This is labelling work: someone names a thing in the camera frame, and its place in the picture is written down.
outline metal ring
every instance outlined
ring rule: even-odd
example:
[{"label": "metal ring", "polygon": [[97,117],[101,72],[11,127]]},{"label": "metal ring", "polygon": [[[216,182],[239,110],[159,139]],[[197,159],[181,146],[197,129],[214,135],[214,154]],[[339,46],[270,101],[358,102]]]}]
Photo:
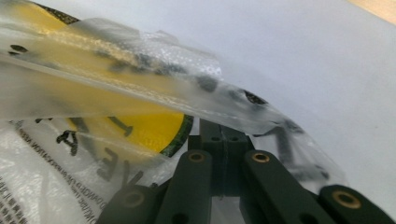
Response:
[{"label": "metal ring", "polygon": [[254,153],[252,159],[261,163],[270,161],[270,157],[261,152]]},{"label": "metal ring", "polygon": [[189,155],[189,160],[193,162],[201,162],[205,159],[204,154],[199,152],[194,152]]},{"label": "metal ring", "polygon": [[145,195],[137,190],[128,192],[122,200],[125,207],[135,208],[145,201]]},{"label": "metal ring", "polygon": [[351,209],[361,208],[361,201],[348,192],[337,190],[332,193],[332,197],[344,207]]}]

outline black plastic piece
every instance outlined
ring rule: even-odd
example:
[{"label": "black plastic piece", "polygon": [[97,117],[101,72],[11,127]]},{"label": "black plastic piece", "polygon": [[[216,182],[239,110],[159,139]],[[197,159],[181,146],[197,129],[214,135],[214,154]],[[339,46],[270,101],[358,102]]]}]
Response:
[{"label": "black plastic piece", "polygon": [[213,158],[212,195],[239,196],[245,153],[253,149],[249,138],[237,130],[200,120],[200,135],[190,136],[189,150],[204,150]]},{"label": "black plastic piece", "polygon": [[161,192],[143,186],[122,189],[113,197],[96,224],[148,224],[154,221]]},{"label": "black plastic piece", "polygon": [[260,205],[254,198],[250,190],[243,190],[244,194],[241,195],[239,201],[239,209],[241,210],[242,217],[245,224],[268,224],[268,220],[264,212],[260,209]]},{"label": "black plastic piece", "polygon": [[243,171],[269,224],[335,223],[271,153],[249,151]]},{"label": "black plastic piece", "polygon": [[202,150],[184,153],[163,199],[155,224],[210,223],[212,157]]},{"label": "black plastic piece", "polygon": [[320,191],[319,203],[339,224],[394,224],[380,208],[354,189],[329,186]]}]

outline plastic bag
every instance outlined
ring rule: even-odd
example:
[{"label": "plastic bag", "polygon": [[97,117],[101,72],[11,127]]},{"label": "plastic bag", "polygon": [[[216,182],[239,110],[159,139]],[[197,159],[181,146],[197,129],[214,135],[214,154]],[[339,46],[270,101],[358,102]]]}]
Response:
[{"label": "plastic bag", "polygon": [[1,220],[95,223],[114,193],[130,181],[150,186],[171,177],[176,163],[169,157],[122,141],[117,133],[99,137],[87,130],[69,131],[73,124],[80,129],[89,123],[73,121],[2,123]]},{"label": "plastic bag", "polygon": [[[0,169],[2,180],[24,204],[25,217],[50,222],[52,215],[59,215],[64,203],[37,203],[55,190],[81,208],[74,210],[79,218],[65,223],[90,223],[102,209],[97,198],[87,199],[92,192],[106,203],[128,180],[140,176],[139,171],[148,174],[139,177],[139,184],[161,183],[171,176],[177,157],[171,160],[158,152],[172,156],[185,149],[192,121],[183,113],[250,134],[255,148],[275,153],[307,189],[345,182],[300,127],[262,98],[221,81],[212,56],[182,47],[169,35],[145,34],[100,19],[70,20],[68,26],[54,21],[46,29],[35,29],[40,20],[49,19],[46,10],[23,1],[3,0],[0,5],[5,12],[0,36],[7,43],[2,49],[9,51],[0,55],[0,119],[28,119],[14,121],[14,127],[4,123],[5,162]],[[19,7],[40,11],[41,19],[13,20],[13,9]],[[147,113],[153,117],[139,129]],[[133,124],[125,122],[125,114],[133,115]],[[109,117],[92,117],[98,115]],[[70,116],[84,118],[62,119]],[[166,122],[153,119],[161,116]],[[141,134],[133,138],[131,133]],[[20,164],[30,157],[35,158],[32,163]],[[29,178],[19,175],[21,170],[30,171],[25,173]],[[83,184],[73,188],[69,174]],[[24,180],[41,184],[23,194]],[[42,212],[48,209],[54,212]]]}]

